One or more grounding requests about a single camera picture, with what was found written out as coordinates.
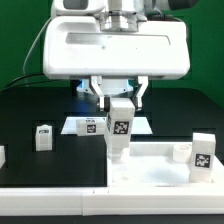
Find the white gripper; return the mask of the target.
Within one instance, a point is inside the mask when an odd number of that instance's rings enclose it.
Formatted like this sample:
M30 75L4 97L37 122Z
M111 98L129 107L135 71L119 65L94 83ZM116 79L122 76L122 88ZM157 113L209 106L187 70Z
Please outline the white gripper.
M138 76L132 101L140 111L148 77L178 79L189 68L186 25L182 22L148 21L141 22L136 32L112 32L102 31L93 17L61 16L47 27L44 74L51 79L91 76L90 89L98 97L100 111L110 109L110 98L100 88L102 77Z

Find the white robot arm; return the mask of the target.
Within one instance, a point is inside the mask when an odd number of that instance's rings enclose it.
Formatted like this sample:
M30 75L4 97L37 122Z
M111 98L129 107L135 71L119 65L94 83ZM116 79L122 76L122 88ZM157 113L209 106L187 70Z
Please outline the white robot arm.
M135 80L136 108L150 80L171 80L190 69L185 23L166 10L200 0L53 0L43 73L50 79L83 80L99 108Z

